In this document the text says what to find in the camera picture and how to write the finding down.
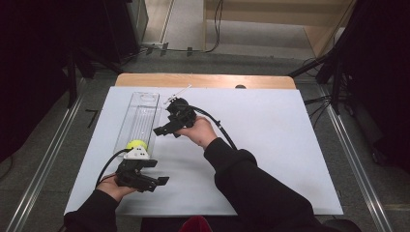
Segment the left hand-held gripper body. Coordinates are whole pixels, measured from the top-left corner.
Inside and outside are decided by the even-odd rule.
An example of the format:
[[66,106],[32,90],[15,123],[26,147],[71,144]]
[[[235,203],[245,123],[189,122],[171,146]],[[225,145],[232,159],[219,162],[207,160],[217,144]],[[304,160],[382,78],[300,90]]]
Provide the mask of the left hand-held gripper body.
[[158,186],[158,179],[144,175],[143,160],[151,160],[150,155],[141,146],[128,149],[123,155],[123,160],[116,170],[117,185],[137,189],[140,192],[154,191]]

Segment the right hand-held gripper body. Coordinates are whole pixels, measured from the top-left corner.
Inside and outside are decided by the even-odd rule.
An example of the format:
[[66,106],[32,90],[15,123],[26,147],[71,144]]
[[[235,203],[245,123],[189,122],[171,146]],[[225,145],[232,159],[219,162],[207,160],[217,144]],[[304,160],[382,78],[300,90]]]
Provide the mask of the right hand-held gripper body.
[[166,126],[170,130],[179,130],[181,128],[191,128],[194,125],[196,113],[190,107],[189,103],[182,98],[191,85],[171,95],[164,103],[168,103],[166,110],[169,112],[169,123]]

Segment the clear plastic container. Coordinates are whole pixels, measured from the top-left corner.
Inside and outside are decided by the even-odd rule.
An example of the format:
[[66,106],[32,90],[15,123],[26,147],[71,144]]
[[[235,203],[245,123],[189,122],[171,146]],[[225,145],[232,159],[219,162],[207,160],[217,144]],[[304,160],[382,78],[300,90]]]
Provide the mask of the clear plastic container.
[[158,93],[134,92],[128,105],[114,151],[126,149],[135,139],[144,141],[150,157],[153,155],[156,135],[153,129],[159,124],[161,107]]

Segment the yellow tennis ball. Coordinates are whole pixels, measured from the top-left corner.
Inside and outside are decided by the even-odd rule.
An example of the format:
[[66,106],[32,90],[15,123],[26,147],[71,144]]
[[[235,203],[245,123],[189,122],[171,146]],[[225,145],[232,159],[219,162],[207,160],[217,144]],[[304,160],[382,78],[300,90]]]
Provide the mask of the yellow tennis ball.
[[135,140],[130,141],[127,144],[126,148],[130,150],[130,149],[134,149],[138,146],[141,146],[145,151],[148,150],[147,144],[144,141],[139,140],[139,139],[135,139]]

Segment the person's left hand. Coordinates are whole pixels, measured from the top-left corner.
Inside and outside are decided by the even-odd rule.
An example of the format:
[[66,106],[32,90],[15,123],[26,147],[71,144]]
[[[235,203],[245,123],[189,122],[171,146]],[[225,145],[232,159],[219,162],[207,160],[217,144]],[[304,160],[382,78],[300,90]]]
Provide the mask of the person's left hand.
[[120,202],[126,195],[136,192],[135,188],[118,186],[116,181],[117,176],[115,174],[105,176],[97,185],[97,189],[105,192],[117,202]]

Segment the person's right hand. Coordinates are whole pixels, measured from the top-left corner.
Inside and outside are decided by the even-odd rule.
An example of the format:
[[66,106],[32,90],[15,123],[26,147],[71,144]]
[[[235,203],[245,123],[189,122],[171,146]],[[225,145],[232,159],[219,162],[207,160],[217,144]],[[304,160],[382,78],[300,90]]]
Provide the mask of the person's right hand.
[[191,128],[182,128],[176,131],[177,134],[186,136],[194,144],[206,149],[218,136],[211,123],[202,116],[197,116]]

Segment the wooden table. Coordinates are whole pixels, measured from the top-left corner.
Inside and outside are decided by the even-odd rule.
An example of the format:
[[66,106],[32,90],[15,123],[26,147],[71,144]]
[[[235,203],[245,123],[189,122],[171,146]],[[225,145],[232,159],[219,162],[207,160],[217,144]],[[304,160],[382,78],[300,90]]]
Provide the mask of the wooden table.
[[117,77],[116,87],[187,87],[247,89],[291,89],[296,88],[290,76],[196,74],[196,73],[122,73]]

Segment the red cloth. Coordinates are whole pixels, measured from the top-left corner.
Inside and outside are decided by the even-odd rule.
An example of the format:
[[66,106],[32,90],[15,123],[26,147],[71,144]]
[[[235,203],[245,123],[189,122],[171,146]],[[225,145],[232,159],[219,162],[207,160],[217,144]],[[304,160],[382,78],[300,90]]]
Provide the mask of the red cloth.
[[194,216],[185,221],[178,232],[213,232],[213,230],[205,217]]

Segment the white board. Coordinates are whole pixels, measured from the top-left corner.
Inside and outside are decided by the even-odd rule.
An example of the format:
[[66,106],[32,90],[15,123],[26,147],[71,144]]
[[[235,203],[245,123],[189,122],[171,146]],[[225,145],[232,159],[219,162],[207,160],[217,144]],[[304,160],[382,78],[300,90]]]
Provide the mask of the white board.
[[[102,171],[112,173],[110,160],[135,87],[109,90],[66,206],[72,212],[88,198]],[[297,191],[318,215],[342,212],[337,192],[297,90],[190,88],[182,94],[219,120],[238,148],[250,151],[258,166]],[[167,184],[152,192],[132,193],[117,209],[139,217],[232,216],[234,210],[214,184],[214,170],[200,147],[186,137],[155,139],[151,177]]]

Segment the dark cabinet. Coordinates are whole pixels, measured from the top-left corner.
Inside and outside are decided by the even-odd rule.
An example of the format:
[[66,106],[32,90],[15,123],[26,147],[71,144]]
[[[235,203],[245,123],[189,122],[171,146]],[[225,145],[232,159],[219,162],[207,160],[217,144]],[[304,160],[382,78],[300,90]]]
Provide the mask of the dark cabinet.
[[103,0],[108,22],[108,58],[122,63],[140,51],[149,21],[145,0]]

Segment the black stand leg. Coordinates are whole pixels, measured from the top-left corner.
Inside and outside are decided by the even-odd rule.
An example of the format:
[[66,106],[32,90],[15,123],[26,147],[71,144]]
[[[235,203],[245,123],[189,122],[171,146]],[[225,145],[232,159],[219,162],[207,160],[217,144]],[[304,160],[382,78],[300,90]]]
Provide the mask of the black stand leg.
[[324,55],[320,58],[314,58],[309,63],[306,63],[306,64],[302,65],[299,69],[297,69],[293,72],[290,72],[288,74],[288,76],[290,76],[292,78],[295,78],[296,76],[299,76],[302,73],[305,73],[305,72],[307,72],[307,71],[309,71],[309,70],[311,70],[311,69],[313,69],[313,68],[315,68],[319,65],[322,65],[322,64],[328,62],[332,58],[333,58],[332,54],[326,54],[326,55]]
[[77,98],[75,62],[74,62],[74,53],[72,50],[70,50],[68,54],[67,77],[69,79],[68,108],[72,108]]

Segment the light wooden shelf unit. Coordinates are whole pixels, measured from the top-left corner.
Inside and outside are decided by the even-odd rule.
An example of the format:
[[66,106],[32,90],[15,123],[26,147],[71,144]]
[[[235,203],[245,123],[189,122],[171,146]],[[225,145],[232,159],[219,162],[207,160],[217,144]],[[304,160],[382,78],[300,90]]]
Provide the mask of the light wooden shelf unit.
[[228,21],[302,25],[317,58],[345,27],[357,0],[223,0],[222,19]]

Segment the black curtain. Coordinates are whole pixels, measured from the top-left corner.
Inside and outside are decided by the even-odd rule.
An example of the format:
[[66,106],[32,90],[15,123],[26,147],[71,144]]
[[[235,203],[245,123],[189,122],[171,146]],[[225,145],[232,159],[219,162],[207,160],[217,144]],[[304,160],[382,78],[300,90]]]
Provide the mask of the black curtain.
[[357,0],[340,40],[374,160],[410,174],[410,0]]
[[0,162],[14,154],[65,93],[68,54],[95,73],[80,43],[94,0],[0,0]]

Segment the metal floor rail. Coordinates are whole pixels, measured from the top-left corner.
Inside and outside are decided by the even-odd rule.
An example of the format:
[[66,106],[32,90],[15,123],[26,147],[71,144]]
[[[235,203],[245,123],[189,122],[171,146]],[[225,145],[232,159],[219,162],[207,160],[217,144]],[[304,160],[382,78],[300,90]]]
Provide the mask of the metal floor rail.
[[69,129],[73,123],[79,107],[82,104],[84,93],[87,90],[88,82],[85,78],[81,78],[77,84],[77,99],[73,105],[65,111],[64,117],[61,120],[56,133],[47,147],[47,150],[40,162],[28,188],[23,192],[20,198],[15,213],[6,229],[6,232],[21,232],[26,220],[28,219],[34,205],[42,191],[45,180],[55,162],[61,146],[67,136]]
[[345,123],[327,100],[312,123],[336,185],[339,218],[352,220],[363,232],[394,232]]

